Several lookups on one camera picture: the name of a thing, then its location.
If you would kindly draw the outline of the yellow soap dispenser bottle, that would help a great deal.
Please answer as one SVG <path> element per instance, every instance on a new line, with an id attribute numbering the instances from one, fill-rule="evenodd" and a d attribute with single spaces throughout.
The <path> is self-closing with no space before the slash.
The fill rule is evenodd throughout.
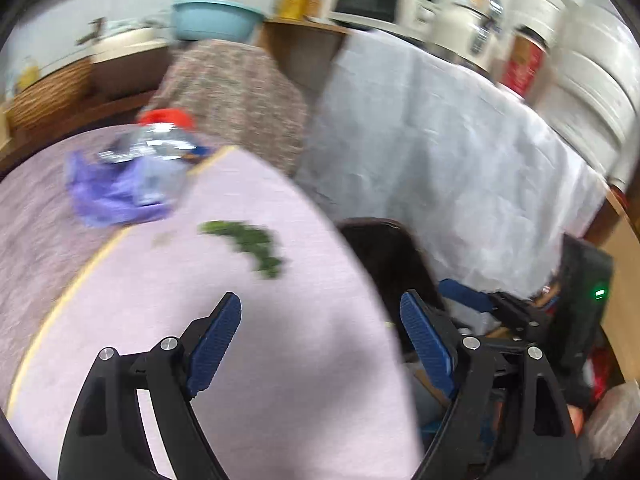
<path id="1" fill-rule="evenodd" d="M 40 67 L 31 56 L 26 56 L 14 79 L 16 94 L 23 92 L 40 78 Z"/>

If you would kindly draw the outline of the red plastic item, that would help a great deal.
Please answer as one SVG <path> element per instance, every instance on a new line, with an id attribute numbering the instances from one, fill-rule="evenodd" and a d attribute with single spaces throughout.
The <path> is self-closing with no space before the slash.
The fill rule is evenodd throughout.
<path id="1" fill-rule="evenodd" d="M 178 128 L 186 130 L 194 130 L 194 121 L 192 117 L 178 108 L 158 108 L 157 110 L 147 110 L 142 112 L 137 119 L 140 125 L 152 125 L 166 122 L 166 124 L 175 125 Z"/>

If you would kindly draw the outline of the black trash bin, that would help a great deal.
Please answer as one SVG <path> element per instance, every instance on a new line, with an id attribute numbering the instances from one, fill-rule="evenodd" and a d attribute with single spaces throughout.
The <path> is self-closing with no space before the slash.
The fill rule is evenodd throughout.
<path id="1" fill-rule="evenodd" d="M 400 319 L 402 294 L 413 289 L 427 304 L 445 309 L 423 252 L 407 229 L 395 220 L 352 218 L 338 222 L 337 229 L 372 278 L 395 326 L 402 354 L 413 353 L 413 344 Z"/>

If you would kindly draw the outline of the brass faucet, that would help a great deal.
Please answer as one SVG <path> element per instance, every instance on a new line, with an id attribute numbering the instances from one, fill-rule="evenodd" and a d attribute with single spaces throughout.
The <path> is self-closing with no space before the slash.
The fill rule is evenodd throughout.
<path id="1" fill-rule="evenodd" d="M 85 44 L 96 44 L 103 36 L 103 29 L 105 26 L 106 18 L 101 16 L 100 18 L 95 18 L 92 20 L 89 25 L 91 27 L 90 32 L 82 36 L 81 38 L 76 40 L 76 46 L 84 46 Z"/>

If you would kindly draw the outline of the purple striped tablecloth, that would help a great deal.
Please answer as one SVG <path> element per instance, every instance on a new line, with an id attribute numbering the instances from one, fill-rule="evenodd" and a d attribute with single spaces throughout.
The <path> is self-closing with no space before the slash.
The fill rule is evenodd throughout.
<path id="1" fill-rule="evenodd" d="M 397 337 L 369 274 L 291 181 L 240 148 L 190 175 L 168 218 L 91 229 L 70 206 L 65 162 L 117 136 L 53 145 L 1 183 L 1 400 L 35 463 L 58 473 L 64 434 L 104 347 L 143 352 L 209 314 L 226 292 L 242 320 L 193 402 L 233 479 L 407 479 L 422 448 Z M 267 280 L 212 220 L 271 232 Z"/>

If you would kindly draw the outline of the brown white pot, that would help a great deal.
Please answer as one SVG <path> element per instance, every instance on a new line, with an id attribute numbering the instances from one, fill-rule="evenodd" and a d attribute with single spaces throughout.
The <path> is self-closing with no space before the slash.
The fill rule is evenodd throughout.
<path id="1" fill-rule="evenodd" d="M 107 37 L 91 48 L 93 84 L 109 100 L 154 90 L 168 70 L 171 54 L 152 27 Z"/>

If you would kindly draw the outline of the stacked white paper bowls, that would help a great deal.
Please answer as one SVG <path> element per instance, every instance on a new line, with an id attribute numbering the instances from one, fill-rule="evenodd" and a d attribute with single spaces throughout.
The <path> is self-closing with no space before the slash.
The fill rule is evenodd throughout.
<path id="1" fill-rule="evenodd" d="M 511 0 L 508 31 L 546 48 L 525 101 L 610 184 L 626 191 L 639 158 L 639 44 L 613 10 Z"/>

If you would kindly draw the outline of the green vegetable scraps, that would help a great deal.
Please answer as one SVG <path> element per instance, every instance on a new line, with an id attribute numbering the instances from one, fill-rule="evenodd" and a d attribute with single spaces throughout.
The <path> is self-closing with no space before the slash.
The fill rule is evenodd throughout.
<path id="1" fill-rule="evenodd" d="M 280 276 L 283 260 L 276 253 L 270 231 L 244 221 L 212 220 L 202 222 L 198 232 L 231 240 L 236 252 L 254 259 L 255 271 L 263 278 L 275 280 Z"/>

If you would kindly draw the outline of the woven brown sink bowl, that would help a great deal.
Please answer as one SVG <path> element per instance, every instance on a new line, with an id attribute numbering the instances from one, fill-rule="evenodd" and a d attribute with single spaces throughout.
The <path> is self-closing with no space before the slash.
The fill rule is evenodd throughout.
<path id="1" fill-rule="evenodd" d="M 37 128 L 73 108 L 92 89 L 90 58 L 70 63 L 45 76 L 12 99 L 6 111 L 11 130 Z"/>

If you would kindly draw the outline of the dark wooden counter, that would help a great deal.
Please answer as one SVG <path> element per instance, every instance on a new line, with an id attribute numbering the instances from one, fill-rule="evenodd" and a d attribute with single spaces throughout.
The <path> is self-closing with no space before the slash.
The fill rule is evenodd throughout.
<path id="1" fill-rule="evenodd" d="M 348 34 L 348 29 L 336 25 L 278 18 L 259 27 L 255 44 L 268 52 L 278 69 L 313 100 L 322 91 L 332 60 Z M 92 92 L 67 112 L 54 116 L 50 124 L 14 132 L 1 149 L 2 176 L 58 141 L 99 124 L 112 126 L 134 116 L 134 112 L 149 103 L 152 95 L 149 90 L 109 100 Z"/>

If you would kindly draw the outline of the red paper cup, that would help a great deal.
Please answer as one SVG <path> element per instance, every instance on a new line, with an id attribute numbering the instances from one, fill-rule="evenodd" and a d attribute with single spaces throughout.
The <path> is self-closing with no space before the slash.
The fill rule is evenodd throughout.
<path id="1" fill-rule="evenodd" d="M 548 44 L 536 30 L 528 26 L 515 29 L 509 58 L 504 64 L 499 84 L 525 98 L 544 64 Z"/>

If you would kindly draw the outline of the white cloth cover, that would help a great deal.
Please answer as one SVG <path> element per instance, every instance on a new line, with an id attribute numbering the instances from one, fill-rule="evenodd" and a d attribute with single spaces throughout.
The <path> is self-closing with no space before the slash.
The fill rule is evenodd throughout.
<path id="1" fill-rule="evenodd" d="M 488 79 L 384 32 L 352 32 L 296 183 L 332 220 L 401 223 L 435 278 L 528 297 L 582 235 L 604 180 Z"/>

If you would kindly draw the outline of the purple foil snack bag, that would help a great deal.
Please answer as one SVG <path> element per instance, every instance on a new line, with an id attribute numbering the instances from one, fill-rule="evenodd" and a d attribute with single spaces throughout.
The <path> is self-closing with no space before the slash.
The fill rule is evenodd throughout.
<path id="1" fill-rule="evenodd" d="M 129 126 L 92 162 L 67 156 L 66 190 L 74 211 L 89 226 L 123 226 L 168 217 L 188 172 L 213 154 L 193 133 L 171 122 Z"/>

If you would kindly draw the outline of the white electric kettle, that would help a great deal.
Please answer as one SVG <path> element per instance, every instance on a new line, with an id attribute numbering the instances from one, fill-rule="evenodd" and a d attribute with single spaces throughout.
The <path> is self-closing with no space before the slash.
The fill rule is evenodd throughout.
<path id="1" fill-rule="evenodd" d="M 501 0 L 483 0 L 480 8 L 450 4 L 436 16 L 426 50 L 489 77 L 501 39 L 502 19 Z"/>

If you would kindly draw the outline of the light blue plastic basin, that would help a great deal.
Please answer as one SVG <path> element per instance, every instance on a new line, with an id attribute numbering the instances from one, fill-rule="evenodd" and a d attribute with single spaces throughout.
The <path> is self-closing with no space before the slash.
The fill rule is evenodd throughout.
<path id="1" fill-rule="evenodd" d="M 175 0 L 171 26 L 180 41 L 221 39 L 246 44 L 262 24 L 262 12 L 228 0 Z"/>

